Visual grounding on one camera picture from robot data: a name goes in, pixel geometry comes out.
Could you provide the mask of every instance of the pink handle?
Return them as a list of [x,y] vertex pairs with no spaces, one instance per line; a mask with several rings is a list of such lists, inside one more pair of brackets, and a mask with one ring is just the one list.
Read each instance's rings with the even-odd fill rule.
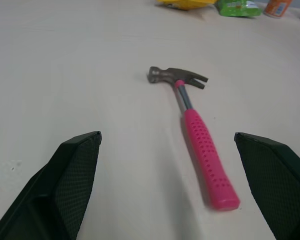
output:
[[213,207],[220,211],[237,209],[240,200],[222,167],[207,126],[194,109],[187,109],[184,119]]

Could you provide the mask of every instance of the textured rubber pad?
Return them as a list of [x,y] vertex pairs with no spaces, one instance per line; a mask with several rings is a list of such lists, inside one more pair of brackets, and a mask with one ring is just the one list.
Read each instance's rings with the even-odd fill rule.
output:
[[251,193],[275,238],[300,240],[300,158],[268,138],[236,133],[234,140]]

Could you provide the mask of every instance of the table surface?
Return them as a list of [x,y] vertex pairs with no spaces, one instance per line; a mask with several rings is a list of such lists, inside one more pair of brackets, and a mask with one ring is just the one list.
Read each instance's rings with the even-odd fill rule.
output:
[[[201,191],[171,87],[150,66],[209,78],[187,86],[240,199]],[[190,12],[151,0],[0,0],[0,218],[60,143],[101,131],[78,240],[274,240],[235,132],[300,156],[300,10],[284,18]]]

